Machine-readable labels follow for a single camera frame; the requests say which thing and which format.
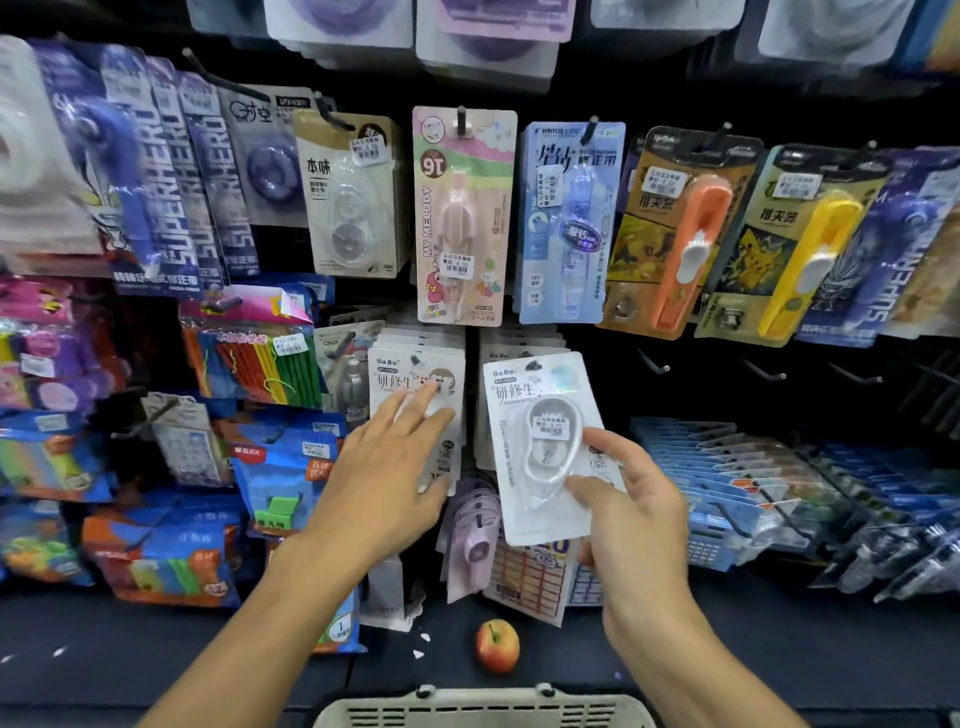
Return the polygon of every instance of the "yellow handle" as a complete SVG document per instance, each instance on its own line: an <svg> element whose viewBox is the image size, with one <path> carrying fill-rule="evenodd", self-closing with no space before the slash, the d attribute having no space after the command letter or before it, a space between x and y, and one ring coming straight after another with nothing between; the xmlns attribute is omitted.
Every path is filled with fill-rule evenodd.
<svg viewBox="0 0 960 728"><path fill-rule="evenodd" d="M763 311L757 333L780 340L800 325L813 295L856 230L863 205L846 192L831 192L813 210L804 234Z"/></svg>

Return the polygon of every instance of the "hand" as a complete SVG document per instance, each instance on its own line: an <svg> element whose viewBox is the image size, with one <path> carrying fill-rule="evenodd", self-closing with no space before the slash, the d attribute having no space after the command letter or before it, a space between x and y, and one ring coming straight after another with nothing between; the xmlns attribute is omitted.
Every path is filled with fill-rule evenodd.
<svg viewBox="0 0 960 728"><path fill-rule="evenodd" d="M655 638L676 619L701 620L686 581L686 502L650 455L624 437L584 428L584 442L622 464L627 492L572 475L566 487L590 509L590 541L580 561L603 584L604 629L621 653Z"/></svg>
<svg viewBox="0 0 960 728"><path fill-rule="evenodd" d="M359 570L359 581L437 522L447 478L434 480L422 495L417 489L427 456L453 420L449 407L424 419L436 391L436 382L424 383L398 417L407 391L397 390L350 433L310 522L288 542L335 549Z"/></svg>

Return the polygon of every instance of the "colorful straw pack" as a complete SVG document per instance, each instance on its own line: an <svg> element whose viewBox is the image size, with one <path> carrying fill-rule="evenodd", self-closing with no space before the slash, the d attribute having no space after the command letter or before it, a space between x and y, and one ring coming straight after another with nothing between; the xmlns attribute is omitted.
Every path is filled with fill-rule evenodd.
<svg viewBox="0 0 960 728"><path fill-rule="evenodd" d="M238 285L214 311L183 302L180 320L200 393L321 409L322 389L313 323L283 289Z"/></svg>

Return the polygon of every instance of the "price label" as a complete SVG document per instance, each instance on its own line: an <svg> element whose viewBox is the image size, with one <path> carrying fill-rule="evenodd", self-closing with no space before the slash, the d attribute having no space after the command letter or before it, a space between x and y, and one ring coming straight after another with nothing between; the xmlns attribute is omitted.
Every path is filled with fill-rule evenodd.
<svg viewBox="0 0 960 728"><path fill-rule="evenodd" d="M20 354L20 371L25 375L43 376L47 379L57 375L53 359L48 356L34 356L31 353Z"/></svg>
<svg viewBox="0 0 960 728"><path fill-rule="evenodd" d="M361 136L350 141L350 155L353 163L358 167L372 167L390 161L387 154L387 142L376 133L370 136Z"/></svg>
<svg viewBox="0 0 960 728"><path fill-rule="evenodd" d="M563 415L535 417L534 438L537 440L569 440L570 420Z"/></svg>
<svg viewBox="0 0 960 728"><path fill-rule="evenodd" d="M820 191L823 175L804 174L802 172L784 172L777 179L774 197L787 200L812 200Z"/></svg>
<svg viewBox="0 0 960 728"><path fill-rule="evenodd" d="M306 339L298 331L288 336L276 336L274 338L274 351L277 356L289 356L292 353L303 353L308 351Z"/></svg>
<svg viewBox="0 0 960 728"><path fill-rule="evenodd" d="M473 280L473 256L440 253L440 275L449 279Z"/></svg>
<svg viewBox="0 0 960 728"><path fill-rule="evenodd" d="M537 207L557 207L564 203L564 166L544 164L537 167Z"/></svg>
<svg viewBox="0 0 960 728"><path fill-rule="evenodd" d="M647 170L647 176L643 178L644 192L662 197L672 197L676 200L684 194L686 181L690 178L686 172L678 172L674 169L663 169L662 167L651 167Z"/></svg>

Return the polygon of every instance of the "my melody package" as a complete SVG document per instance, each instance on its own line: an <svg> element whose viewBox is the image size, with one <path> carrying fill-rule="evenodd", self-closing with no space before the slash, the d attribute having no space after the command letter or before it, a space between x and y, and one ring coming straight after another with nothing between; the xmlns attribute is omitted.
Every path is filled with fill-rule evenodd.
<svg viewBox="0 0 960 728"><path fill-rule="evenodd" d="M498 327L516 112L415 107L413 129L418 316Z"/></svg>

